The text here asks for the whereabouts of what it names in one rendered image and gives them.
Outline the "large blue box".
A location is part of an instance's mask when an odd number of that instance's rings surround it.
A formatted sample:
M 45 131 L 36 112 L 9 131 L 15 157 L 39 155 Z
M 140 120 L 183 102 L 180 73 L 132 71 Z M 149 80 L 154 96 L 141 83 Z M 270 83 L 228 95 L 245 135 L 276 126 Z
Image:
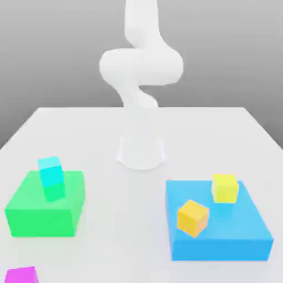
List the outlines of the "large blue box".
M 235 204 L 215 203 L 210 180 L 167 180 L 166 216 L 172 260 L 266 261 L 274 239 L 243 181 Z M 207 227 L 192 237 L 177 228 L 177 212 L 193 200 L 209 208 Z

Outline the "small yellow cube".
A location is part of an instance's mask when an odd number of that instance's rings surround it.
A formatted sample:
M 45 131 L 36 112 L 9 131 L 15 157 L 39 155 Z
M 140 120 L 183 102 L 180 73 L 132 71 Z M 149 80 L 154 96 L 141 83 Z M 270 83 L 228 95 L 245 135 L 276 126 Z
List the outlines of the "small yellow cube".
M 215 203 L 236 203 L 239 185 L 233 174 L 214 174 L 211 190 Z

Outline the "small orange cube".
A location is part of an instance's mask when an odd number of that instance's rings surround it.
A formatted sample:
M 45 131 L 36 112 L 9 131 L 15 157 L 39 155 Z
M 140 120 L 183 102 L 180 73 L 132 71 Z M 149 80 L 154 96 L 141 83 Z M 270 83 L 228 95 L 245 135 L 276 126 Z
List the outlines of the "small orange cube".
M 177 212 L 177 228 L 196 238 L 207 227 L 209 208 L 188 200 Z

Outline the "small magenta cube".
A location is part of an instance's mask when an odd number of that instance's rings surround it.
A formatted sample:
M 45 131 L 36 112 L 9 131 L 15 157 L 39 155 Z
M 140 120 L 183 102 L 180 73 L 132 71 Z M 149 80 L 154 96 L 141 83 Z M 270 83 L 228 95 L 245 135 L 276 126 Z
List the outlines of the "small magenta cube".
M 39 283 L 34 266 L 8 269 L 4 283 Z

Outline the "large green box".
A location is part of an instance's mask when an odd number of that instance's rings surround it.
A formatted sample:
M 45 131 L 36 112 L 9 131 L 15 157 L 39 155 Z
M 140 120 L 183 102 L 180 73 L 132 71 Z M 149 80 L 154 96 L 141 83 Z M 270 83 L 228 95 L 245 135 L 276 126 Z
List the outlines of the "large green box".
M 66 197 L 48 202 L 40 175 L 29 171 L 4 211 L 14 237 L 73 237 L 85 202 L 82 171 L 65 171 Z

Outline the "small cyan cube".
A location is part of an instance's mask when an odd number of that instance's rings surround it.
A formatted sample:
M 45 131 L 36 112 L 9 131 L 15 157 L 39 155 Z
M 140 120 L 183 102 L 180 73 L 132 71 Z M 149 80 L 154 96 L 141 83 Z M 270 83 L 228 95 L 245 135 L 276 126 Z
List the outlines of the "small cyan cube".
M 38 159 L 39 175 L 44 195 L 48 202 L 53 202 L 66 196 L 64 172 L 57 156 Z

